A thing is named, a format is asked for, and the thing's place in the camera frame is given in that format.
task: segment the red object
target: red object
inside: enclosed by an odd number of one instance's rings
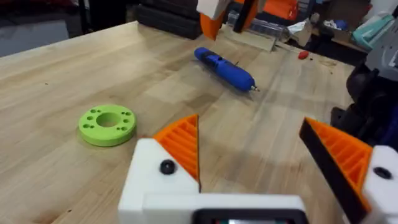
[[[310,53],[304,50],[298,54],[298,59],[300,60],[306,59],[309,55]]]

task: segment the orange robot part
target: orange robot part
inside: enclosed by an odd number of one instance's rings
[[[197,114],[168,125],[154,139],[199,182]]]
[[[238,3],[243,4],[244,0],[235,0]],[[251,22],[257,15],[258,0],[255,0],[250,8],[248,16],[245,18],[243,29],[249,28]],[[298,7],[296,0],[267,0],[263,10],[269,14],[277,17],[293,21],[297,17]],[[200,25],[203,34],[212,39],[216,40],[218,30],[221,28],[223,23],[225,11],[215,19],[211,20],[208,16],[200,14]]]
[[[339,129],[314,119],[305,118],[304,123],[311,126],[365,209],[370,211],[369,202],[362,195],[362,188],[368,171],[372,147]]]

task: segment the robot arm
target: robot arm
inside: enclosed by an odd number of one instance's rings
[[[197,116],[137,142],[120,224],[308,224],[296,195],[201,194]]]
[[[225,9],[232,0],[198,0],[197,11],[200,12],[200,25],[203,34],[213,40],[220,29]],[[266,0],[244,0],[234,31],[241,32],[249,27],[258,12],[262,12]]]
[[[305,118],[300,137],[350,224],[398,224],[398,153]],[[308,224],[296,195],[201,194],[198,117],[137,142],[121,224]]]

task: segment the hole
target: hole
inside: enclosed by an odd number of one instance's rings
[[[97,117],[96,122],[101,127],[113,127],[120,122],[120,117],[116,113],[103,113]]]
[[[376,167],[373,169],[373,172],[378,175],[379,177],[386,179],[386,180],[391,180],[392,179],[392,174],[389,170],[383,167]]]

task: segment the black rubber strip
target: black rubber strip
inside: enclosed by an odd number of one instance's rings
[[[244,21],[248,18],[251,6],[254,0],[245,0],[241,12],[239,13],[238,19],[235,22],[234,32],[240,33],[243,30]]]
[[[310,151],[351,224],[360,223],[367,211],[311,125],[304,120],[300,138]]]

